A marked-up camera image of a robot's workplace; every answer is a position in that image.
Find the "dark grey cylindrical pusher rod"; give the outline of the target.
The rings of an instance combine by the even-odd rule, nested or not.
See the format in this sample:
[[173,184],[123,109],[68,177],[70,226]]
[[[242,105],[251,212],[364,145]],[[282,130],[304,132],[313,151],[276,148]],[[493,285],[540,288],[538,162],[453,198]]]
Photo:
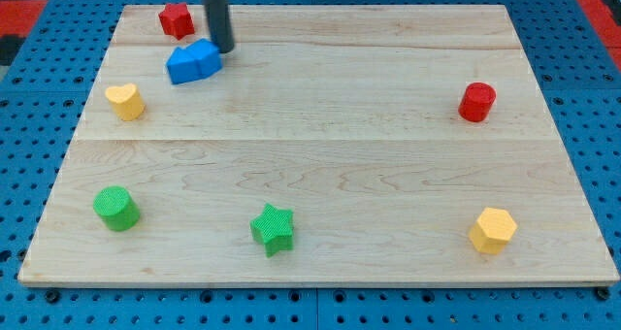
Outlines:
[[203,0],[207,25],[212,42],[221,53],[235,47],[233,26],[229,12],[229,0]]

